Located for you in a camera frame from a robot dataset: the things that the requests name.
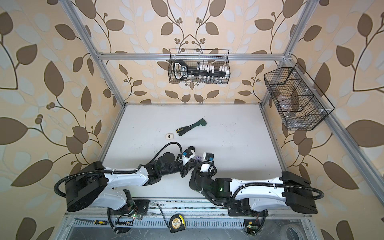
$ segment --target green tool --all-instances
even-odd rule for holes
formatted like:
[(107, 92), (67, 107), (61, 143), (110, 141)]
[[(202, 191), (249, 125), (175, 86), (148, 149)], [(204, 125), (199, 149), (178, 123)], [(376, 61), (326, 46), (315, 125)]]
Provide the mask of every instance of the green tool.
[(176, 130), (176, 133), (178, 133), (179, 136), (182, 136), (182, 135), (184, 135), (184, 133), (188, 132), (188, 131), (191, 130), (192, 128), (197, 127), (197, 126), (200, 126), (200, 125), (202, 125), (202, 126), (207, 125), (207, 122), (204, 120), (204, 118), (198, 120), (197, 122), (195, 122), (195, 123), (192, 124), (192, 125), (178, 128), (178, 129)]

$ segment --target black wire mesh basket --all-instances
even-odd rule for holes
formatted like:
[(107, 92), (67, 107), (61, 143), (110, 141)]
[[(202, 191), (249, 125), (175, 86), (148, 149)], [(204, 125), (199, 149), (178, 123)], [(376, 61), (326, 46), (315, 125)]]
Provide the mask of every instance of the black wire mesh basket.
[[(307, 76), (313, 81), (313, 86), (309, 87), (304, 82), (301, 77), (304, 73), (304, 68), (296, 64), (293, 68), (278, 68), (264, 74), (265, 85), (287, 130), (313, 130), (334, 110), (331, 101), (310, 75)], [(331, 107), (321, 103), (314, 91)]]
[(169, 82), (228, 84), (228, 55), (223, 49), (170, 49)]

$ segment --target floral wallpaper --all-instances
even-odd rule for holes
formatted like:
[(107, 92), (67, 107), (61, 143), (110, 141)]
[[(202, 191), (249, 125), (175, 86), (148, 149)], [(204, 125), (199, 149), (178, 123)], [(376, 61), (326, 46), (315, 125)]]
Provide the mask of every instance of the floral wallpaper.
[(120, 110), (57, 2), (0, 1), (3, 239), (53, 238), (54, 184), (97, 160)]
[(330, 98), (336, 116), (381, 175), (383, 41), (383, 1), (320, 1), (293, 55)]
[(283, 53), (304, 0), (73, 0), (98, 51)]
[(265, 110), (288, 170), (325, 194), (313, 215), (323, 239), (382, 239), (384, 208), (326, 123), (287, 131), (274, 104)]
[(107, 67), (128, 104), (258, 103), (266, 91), (263, 75), (276, 69), (273, 61), (230, 61), (228, 84), (174, 84), (165, 61), (110, 60)]

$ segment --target wallpaper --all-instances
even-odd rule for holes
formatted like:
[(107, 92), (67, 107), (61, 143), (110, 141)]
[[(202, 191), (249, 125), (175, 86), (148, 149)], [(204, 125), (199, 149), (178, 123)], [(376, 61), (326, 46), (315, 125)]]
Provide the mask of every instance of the wallpaper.
[(304, 0), (72, 0), (99, 52), (283, 53)]
[(0, 1), (2, 239), (53, 238), (54, 184), (96, 161), (120, 110), (56, 3)]
[[(266, 91), (263, 75), (273, 61), (230, 61), (228, 84), (169, 82), (166, 61), (116, 61), (107, 67), (128, 104), (258, 103)], [(105, 89), (104, 96), (110, 97)]]
[(384, 174), (384, 2), (320, 1), (293, 59), (335, 105), (357, 144)]
[(273, 103), (265, 110), (288, 170), (325, 194), (313, 215), (323, 239), (382, 239), (384, 208), (326, 123), (287, 131)]

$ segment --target wire basket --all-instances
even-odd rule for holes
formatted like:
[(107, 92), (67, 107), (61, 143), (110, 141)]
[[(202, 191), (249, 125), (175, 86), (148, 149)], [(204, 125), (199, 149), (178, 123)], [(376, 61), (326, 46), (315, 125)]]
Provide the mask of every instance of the wire basket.
[(169, 82), (228, 84), (228, 55), (223, 49), (170, 49)]
[[(303, 74), (303, 68), (296, 64), (293, 68), (284, 67), (268, 72), (264, 74), (264, 80), (286, 129), (309, 131), (328, 116), (334, 106), (309, 75), (314, 83), (311, 87), (300, 74)], [(313, 91), (324, 96), (332, 107), (324, 106)]]

